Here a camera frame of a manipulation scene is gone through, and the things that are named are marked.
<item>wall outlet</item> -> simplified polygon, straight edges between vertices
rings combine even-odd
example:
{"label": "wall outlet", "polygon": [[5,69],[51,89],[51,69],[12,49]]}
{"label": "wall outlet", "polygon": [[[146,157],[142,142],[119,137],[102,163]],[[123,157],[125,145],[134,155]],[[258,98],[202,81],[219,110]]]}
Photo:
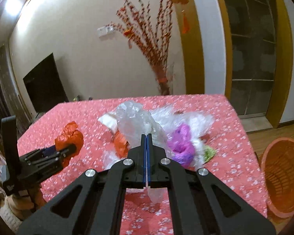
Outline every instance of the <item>wall outlet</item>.
{"label": "wall outlet", "polygon": [[103,27],[98,28],[97,32],[98,32],[98,36],[102,37],[102,36],[105,36],[109,33],[114,32],[114,28],[112,26],[103,26]]}

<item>orange laundry basket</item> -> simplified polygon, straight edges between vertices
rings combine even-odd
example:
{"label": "orange laundry basket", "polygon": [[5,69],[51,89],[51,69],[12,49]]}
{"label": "orange laundry basket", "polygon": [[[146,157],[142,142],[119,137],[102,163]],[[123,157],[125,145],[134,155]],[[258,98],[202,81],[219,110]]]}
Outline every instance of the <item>orange laundry basket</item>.
{"label": "orange laundry basket", "polygon": [[280,218],[294,214],[294,140],[274,140],[260,157],[269,192],[268,208]]}

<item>black tv screen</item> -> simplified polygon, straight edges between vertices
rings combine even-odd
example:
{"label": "black tv screen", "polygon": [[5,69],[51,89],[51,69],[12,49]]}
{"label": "black tv screen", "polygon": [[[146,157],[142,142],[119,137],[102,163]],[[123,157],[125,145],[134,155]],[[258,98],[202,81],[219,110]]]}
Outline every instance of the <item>black tv screen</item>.
{"label": "black tv screen", "polygon": [[42,60],[23,78],[36,112],[47,112],[58,103],[68,102],[53,53]]}

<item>floral tablecloth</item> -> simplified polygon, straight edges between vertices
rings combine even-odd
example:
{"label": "floral tablecloth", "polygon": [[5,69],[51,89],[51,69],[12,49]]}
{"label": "floral tablecloth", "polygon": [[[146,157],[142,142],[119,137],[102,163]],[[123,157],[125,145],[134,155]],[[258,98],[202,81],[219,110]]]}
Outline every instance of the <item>floral tablecloth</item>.
{"label": "floral tablecloth", "polygon": [[[42,183],[48,201],[89,168],[103,169],[102,153],[113,149],[112,134],[97,121],[120,103],[133,99],[146,110],[172,104],[179,111],[203,111],[214,116],[215,122],[203,137],[216,149],[216,156],[205,167],[246,200],[265,217],[267,191],[253,148],[231,104],[223,95],[152,96],[62,103],[47,112],[18,141],[20,155],[37,148],[54,145],[63,127],[75,121],[84,134],[84,146],[70,165]],[[120,234],[173,234],[167,193],[162,203],[153,204],[143,193],[127,193]]]}

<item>purple plastic bag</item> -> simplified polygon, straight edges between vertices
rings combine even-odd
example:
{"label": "purple plastic bag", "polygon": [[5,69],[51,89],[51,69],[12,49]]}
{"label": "purple plastic bag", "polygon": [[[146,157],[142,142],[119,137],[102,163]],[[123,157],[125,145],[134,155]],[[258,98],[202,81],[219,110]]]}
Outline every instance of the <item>purple plastic bag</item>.
{"label": "purple plastic bag", "polygon": [[191,142],[191,129],[187,124],[181,124],[171,135],[168,146],[176,155],[172,157],[184,168],[187,168],[195,156],[195,148]]}

